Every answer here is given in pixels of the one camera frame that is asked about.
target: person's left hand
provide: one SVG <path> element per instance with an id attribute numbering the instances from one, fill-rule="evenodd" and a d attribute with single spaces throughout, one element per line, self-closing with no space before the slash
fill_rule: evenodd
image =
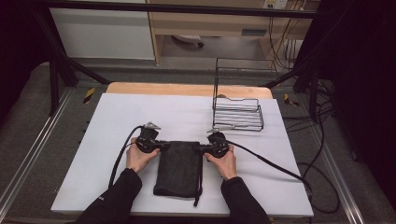
<path id="1" fill-rule="evenodd" d="M 159 148 L 154 149 L 151 153 L 144 153 L 136 145 L 136 138 L 131 139 L 131 146 L 126 151 L 126 168 L 133 169 L 139 174 L 149 163 L 149 161 L 156 157 L 160 152 Z"/>

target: metal rack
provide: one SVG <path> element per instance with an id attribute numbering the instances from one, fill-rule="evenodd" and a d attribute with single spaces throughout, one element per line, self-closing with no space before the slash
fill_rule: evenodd
<path id="1" fill-rule="evenodd" d="M 219 82 L 221 79 L 244 79 L 249 78 L 240 77 L 222 77 L 220 78 L 220 70 L 232 71 L 253 71 L 259 72 L 270 71 L 275 72 L 272 68 L 251 68 L 251 67 L 234 67 L 234 66 L 220 66 L 220 60 L 233 61 L 251 61 L 255 63 L 267 63 L 267 60 L 247 60 L 247 59 L 227 59 L 217 58 L 216 60 L 216 76 L 213 90 L 213 130 L 242 130 L 260 132 L 264 127 L 262 118 L 262 108 L 258 99 L 244 98 L 231 99 L 219 92 Z"/>

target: white table surface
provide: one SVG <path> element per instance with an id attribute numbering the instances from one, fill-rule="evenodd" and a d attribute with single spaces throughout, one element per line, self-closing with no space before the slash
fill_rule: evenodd
<path id="1" fill-rule="evenodd" d="M 264 129 L 226 131 L 226 138 L 247 147 L 295 174 L 300 174 L 276 100 L 260 99 Z M 80 213 L 102 194 L 117 156 L 130 131 L 152 121 L 160 126 L 158 140 L 199 141 L 207 144 L 212 124 L 212 97 L 105 93 L 93 114 L 59 193 L 54 212 Z M 271 217 L 312 217 L 304 185 L 236 147 L 237 173 Z M 220 193 L 222 182 L 214 165 L 204 160 L 203 194 L 193 199 L 155 196 L 152 193 L 159 164 L 157 157 L 139 174 L 143 188 L 132 214 L 143 216 L 226 217 L 229 209 Z M 116 177 L 124 169 L 123 156 Z"/>

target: black wire rack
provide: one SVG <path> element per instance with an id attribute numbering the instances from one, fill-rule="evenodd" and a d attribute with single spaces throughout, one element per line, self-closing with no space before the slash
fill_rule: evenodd
<path id="1" fill-rule="evenodd" d="M 247 62 L 244 67 L 237 61 Z M 220 65 L 220 61 L 228 61 L 231 65 Z M 252 68 L 248 66 L 249 63 L 259 63 L 263 68 Z M 242 130 L 260 132 L 264 128 L 264 120 L 262 118 L 262 107 L 260 102 L 255 98 L 232 99 L 219 92 L 219 83 L 223 79 L 232 79 L 229 83 L 246 82 L 249 80 L 257 81 L 257 78 L 241 77 L 242 73 L 256 73 L 262 76 L 263 72 L 276 73 L 275 69 L 266 68 L 268 60 L 248 60 L 248 59 L 227 59 L 217 58 L 216 60 L 216 76 L 213 90 L 213 130 Z M 221 77 L 220 73 L 225 72 L 226 76 Z M 233 77 L 233 73 L 237 72 L 239 75 Z"/>

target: aluminum rail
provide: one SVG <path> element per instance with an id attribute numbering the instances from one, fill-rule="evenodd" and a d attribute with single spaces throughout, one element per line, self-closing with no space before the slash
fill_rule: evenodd
<path id="1" fill-rule="evenodd" d="M 191 13 L 191 14 L 299 18 L 299 19 L 329 19 L 335 17 L 335 14 L 328 11 L 278 10 L 278 9 L 247 8 L 247 7 L 209 7 L 209 6 L 89 2 L 89 1 L 67 1 L 67 0 L 59 0 L 59 1 L 37 0 L 32 2 L 32 4 L 42 7 L 51 7 L 51 8 L 173 12 L 173 13 Z"/>

